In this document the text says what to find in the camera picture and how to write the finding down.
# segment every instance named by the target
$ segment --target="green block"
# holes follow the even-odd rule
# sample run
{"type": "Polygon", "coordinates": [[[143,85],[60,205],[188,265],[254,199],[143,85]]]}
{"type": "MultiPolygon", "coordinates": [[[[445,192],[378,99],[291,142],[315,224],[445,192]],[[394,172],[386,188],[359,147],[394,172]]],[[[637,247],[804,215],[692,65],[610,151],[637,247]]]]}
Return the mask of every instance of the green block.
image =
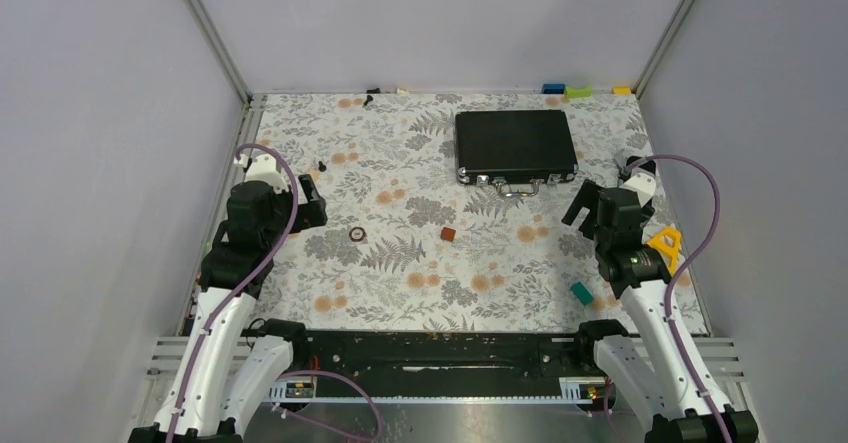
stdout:
{"type": "Polygon", "coordinates": [[[579,281],[571,285],[571,292],[574,293],[574,296],[576,296],[578,300],[580,300],[580,303],[583,303],[583,306],[589,306],[593,301],[595,301],[595,297],[592,296],[592,294],[589,293],[589,290],[583,286],[583,283],[580,283],[579,281]]]}
{"type": "Polygon", "coordinates": [[[565,96],[569,98],[586,98],[592,96],[592,85],[587,85],[585,88],[565,87],[565,96]]]}

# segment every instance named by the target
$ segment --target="small brown cube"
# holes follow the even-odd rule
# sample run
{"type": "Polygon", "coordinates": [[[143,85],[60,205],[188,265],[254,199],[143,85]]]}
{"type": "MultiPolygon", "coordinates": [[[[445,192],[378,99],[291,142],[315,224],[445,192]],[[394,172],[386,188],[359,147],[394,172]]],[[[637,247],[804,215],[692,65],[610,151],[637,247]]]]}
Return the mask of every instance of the small brown cube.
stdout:
{"type": "Polygon", "coordinates": [[[442,228],[442,239],[445,241],[453,241],[453,238],[456,236],[456,230],[453,228],[448,228],[447,226],[442,228]]]}

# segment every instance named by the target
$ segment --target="small ring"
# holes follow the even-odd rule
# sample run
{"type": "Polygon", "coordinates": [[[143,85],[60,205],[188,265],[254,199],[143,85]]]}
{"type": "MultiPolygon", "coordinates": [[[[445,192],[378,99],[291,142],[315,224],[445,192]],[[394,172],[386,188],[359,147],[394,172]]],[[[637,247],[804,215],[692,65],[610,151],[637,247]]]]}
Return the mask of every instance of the small ring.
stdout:
{"type": "Polygon", "coordinates": [[[361,226],[355,226],[350,229],[350,233],[347,236],[350,238],[350,241],[359,242],[365,239],[365,230],[361,226]]]}

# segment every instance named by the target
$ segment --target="floral tablecloth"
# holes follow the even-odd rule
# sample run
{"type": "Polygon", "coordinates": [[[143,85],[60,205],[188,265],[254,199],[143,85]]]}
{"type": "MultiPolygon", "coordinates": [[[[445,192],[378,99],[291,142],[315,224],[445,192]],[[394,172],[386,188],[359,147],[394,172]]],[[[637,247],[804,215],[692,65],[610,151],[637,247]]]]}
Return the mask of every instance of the floral tablecloth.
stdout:
{"type": "MultiPolygon", "coordinates": [[[[319,329],[569,332],[587,320],[635,327],[596,270],[592,242],[562,219],[584,178],[616,183],[613,155],[651,153],[632,96],[270,95],[257,142],[327,200],[326,227],[293,235],[277,254],[255,317],[319,329]],[[576,181],[505,200],[455,177],[453,121],[474,110],[561,109],[580,164],[576,181]],[[318,170],[323,161],[327,169],[318,170]],[[360,226],[367,237],[349,238],[360,226]],[[443,227],[456,230],[443,241],[443,227]],[[595,297],[584,307],[574,282],[595,297]]],[[[653,235],[673,225],[664,190],[653,235]]],[[[687,328],[706,333],[691,279],[677,298],[687,328]]]]}

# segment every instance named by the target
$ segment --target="briefcase handle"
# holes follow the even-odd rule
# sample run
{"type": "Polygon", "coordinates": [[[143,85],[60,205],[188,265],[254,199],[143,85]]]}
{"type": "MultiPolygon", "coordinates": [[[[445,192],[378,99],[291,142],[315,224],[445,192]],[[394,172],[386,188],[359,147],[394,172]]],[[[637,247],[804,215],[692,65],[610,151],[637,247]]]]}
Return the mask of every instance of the briefcase handle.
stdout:
{"type": "Polygon", "coordinates": [[[512,191],[512,188],[509,188],[506,180],[503,178],[494,178],[492,179],[492,184],[495,185],[495,190],[497,190],[498,195],[503,198],[529,198],[531,196],[536,196],[539,194],[539,188],[542,186],[545,180],[530,180],[530,186],[533,188],[533,191],[512,191]],[[503,187],[506,186],[510,191],[503,191],[503,187]]]}

